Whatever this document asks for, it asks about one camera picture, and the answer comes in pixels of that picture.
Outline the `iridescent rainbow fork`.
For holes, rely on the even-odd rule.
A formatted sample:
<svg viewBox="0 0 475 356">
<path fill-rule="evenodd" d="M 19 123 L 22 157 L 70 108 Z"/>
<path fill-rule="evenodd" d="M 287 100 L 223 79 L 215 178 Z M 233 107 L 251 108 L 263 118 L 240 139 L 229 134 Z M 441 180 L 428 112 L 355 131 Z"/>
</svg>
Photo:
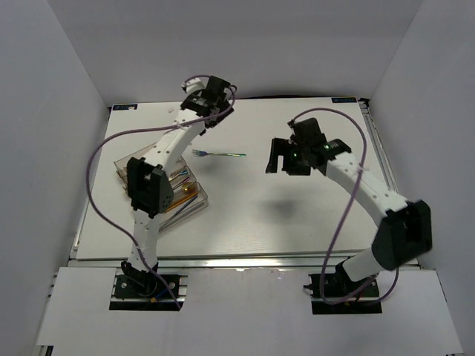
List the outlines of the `iridescent rainbow fork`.
<svg viewBox="0 0 475 356">
<path fill-rule="evenodd" d="M 196 150 L 196 149 L 192 149 L 191 153 L 195 156 L 229 156 L 229 157 L 239 157 L 239 158 L 246 157 L 246 154 L 208 152 L 208 151 L 202 151 L 202 150 Z"/>
</svg>

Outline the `grey-blue chopstick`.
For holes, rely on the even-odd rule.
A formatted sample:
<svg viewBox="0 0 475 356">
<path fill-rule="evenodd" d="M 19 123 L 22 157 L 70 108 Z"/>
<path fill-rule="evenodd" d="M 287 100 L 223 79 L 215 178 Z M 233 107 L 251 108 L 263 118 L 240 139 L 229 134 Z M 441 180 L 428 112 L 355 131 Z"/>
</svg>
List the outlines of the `grey-blue chopstick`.
<svg viewBox="0 0 475 356">
<path fill-rule="evenodd" d="M 186 215 L 190 210 L 193 210 L 196 205 L 200 205 L 203 200 L 197 195 L 186 202 L 184 202 L 175 212 L 173 217 L 180 217 Z"/>
</svg>

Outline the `orange chopstick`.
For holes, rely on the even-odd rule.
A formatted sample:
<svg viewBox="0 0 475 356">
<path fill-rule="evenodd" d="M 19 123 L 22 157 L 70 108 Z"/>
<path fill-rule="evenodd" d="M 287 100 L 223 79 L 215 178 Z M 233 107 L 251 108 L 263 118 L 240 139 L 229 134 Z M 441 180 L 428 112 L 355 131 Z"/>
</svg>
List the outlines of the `orange chopstick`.
<svg viewBox="0 0 475 356">
<path fill-rule="evenodd" d="M 165 210 L 165 213 L 168 213 L 172 210 L 174 210 L 176 207 L 178 207 L 179 205 L 182 205 L 184 204 L 185 202 L 188 202 L 189 200 L 192 200 L 194 199 L 196 196 L 198 195 L 197 192 L 194 192 L 193 194 L 189 194 L 183 198 L 181 198 L 180 200 L 177 200 L 175 202 L 173 202 L 166 210 Z"/>
</svg>

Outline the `blue table knife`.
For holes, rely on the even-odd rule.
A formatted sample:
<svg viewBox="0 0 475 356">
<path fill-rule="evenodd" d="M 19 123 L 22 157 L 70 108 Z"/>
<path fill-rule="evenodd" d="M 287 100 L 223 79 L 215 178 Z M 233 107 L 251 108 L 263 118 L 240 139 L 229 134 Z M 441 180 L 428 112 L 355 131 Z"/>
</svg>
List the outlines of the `blue table knife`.
<svg viewBox="0 0 475 356">
<path fill-rule="evenodd" d="M 171 176 L 168 178 L 169 181 L 172 181 L 178 177 L 185 176 L 186 174 L 189 173 L 189 170 L 187 168 L 183 168 L 181 170 L 177 170 L 171 174 Z"/>
</svg>

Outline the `iridescent rainbow spoon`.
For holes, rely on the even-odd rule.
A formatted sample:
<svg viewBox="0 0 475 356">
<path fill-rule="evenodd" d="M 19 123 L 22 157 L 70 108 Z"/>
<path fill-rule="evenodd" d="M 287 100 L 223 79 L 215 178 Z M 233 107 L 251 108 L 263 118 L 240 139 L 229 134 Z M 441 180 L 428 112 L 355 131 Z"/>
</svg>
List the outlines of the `iridescent rainbow spoon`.
<svg viewBox="0 0 475 356">
<path fill-rule="evenodd" d="M 196 182 L 185 182 L 174 190 L 174 201 L 185 199 L 188 196 L 193 195 L 197 191 Z"/>
</svg>

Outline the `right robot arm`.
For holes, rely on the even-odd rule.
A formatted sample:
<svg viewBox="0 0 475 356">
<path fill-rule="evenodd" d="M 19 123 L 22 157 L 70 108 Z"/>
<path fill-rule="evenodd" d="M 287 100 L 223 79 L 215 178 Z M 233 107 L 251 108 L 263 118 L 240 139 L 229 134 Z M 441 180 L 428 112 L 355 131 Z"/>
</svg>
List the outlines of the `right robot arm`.
<svg viewBox="0 0 475 356">
<path fill-rule="evenodd" d="M 353 295 L 370 277 L 432 249 L 431 210 L 425 201 L 411 202 L 365 171 L 346 143 L 327 140 L 316 119 L 290 122 L 289 127 L 290 138 L 272 140 L 266 172 L 308 176 L 318 170 L 348 192 L 377 227 L 369 248 L 336 266 L 327 283 L 336 294 Z"/>
</svg>

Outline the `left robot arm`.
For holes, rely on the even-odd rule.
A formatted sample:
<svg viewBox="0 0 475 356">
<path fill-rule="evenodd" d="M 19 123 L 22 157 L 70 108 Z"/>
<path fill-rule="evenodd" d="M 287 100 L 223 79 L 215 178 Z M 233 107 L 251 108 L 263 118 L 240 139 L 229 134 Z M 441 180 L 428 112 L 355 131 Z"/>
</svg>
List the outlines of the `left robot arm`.
<svg viewBox="0 0 475 356">
<path fill-rule="evenodd" d="M 162 216 L 171 206 L 172 169 L 196 136 L 213 128 L 232 113 L 230 101 L 236 87 L 210 76 L 206 84 L 197 77 L 183 84 L 187 97 L 170 129 L 140 158 L 127 163 L 127 192 L 134 213 L 133 247 L 121 263 L 122 273 L 141 296 L 155 293 L 159 285 L 157 240 Z"/>
</svg>

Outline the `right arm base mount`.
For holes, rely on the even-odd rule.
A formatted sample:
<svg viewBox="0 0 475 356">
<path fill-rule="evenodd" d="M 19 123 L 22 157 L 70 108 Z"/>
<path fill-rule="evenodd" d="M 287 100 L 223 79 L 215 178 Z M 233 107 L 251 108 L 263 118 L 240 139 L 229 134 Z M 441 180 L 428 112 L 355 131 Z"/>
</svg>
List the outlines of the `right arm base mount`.
<svg viewBox="0 0 475 356">
<path fill-rule="evenodd" d="M 379 287 L 375 280 L 371 281 L 365 289 L 362 289 L 352 297 L 345 299 L 343 303 L 330 305 L 321 298 L 319 282 L 320 274 L 310 274 L 309 282 L 303 286 L 303 290 L 311 298 L 312 313 L 314 315 L 356 315 L 356 314 L 381 314 L 382 307 L 379 301 Z M 324 295 L 333 302 L 346 297 L 370 280 L 359 281 L 357 283 L 346 283 L 339 276 L 325 274 Z"/>
</svg>

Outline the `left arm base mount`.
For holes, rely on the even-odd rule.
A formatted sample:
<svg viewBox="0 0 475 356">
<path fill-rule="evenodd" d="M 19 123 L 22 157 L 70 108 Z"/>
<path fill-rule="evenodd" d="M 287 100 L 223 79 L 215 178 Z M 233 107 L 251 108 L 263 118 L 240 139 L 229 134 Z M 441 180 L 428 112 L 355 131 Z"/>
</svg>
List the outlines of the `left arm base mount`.
<svg viewBox="0 0 475 356">
<path fill-rule="evenodd" d="M 121 262 L 109 303 L 111 311 L 178 312 L 186 297 L 186 277 L 139 271 L 128 261 Z"/>
</svg>

